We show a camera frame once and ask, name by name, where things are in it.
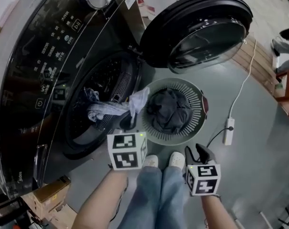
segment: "black washing machine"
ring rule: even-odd
[[[15,198],[89,159],[117,117],[95,123],[84,89],[121,103],[141,67],[223,62],[252,21],[242,0],[180,0],[144,30],[136,0],[20,0],[0,34],[0,184]]]

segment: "black garment in basket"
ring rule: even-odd
[[[177,134],[190,123],[193,110],[183,93],[168,88],[150,98],[147,114],[148,121],[155,129],[166,134]]]

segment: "white shoe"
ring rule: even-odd
[[[158,157],[156,155],[146,156],[143,162],[143,167],[145,166],[158,167]]]
[[[179,169],[183,169],[185,163],[185,157],[182,153],[173,152],[170,157],[169,166],[175,166]]]

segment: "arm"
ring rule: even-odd
[[[202,205],[209,229],[238,229],[219,198],[202,196]]]
[[[127,186],[127,172],[111,170],[78,212],[72,229],[106,229]]]

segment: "jeans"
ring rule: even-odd
[[[118,229],[185,229],[185,184],[178,167],[144,167]]]
[[[279,53],[288,53],[289,54],[289,44],[285,42],[278,42],[273,40],[273,45],[276,51]],[[286,72],[289,70],[289,60],[285,61],[278,69],[277,73]]]

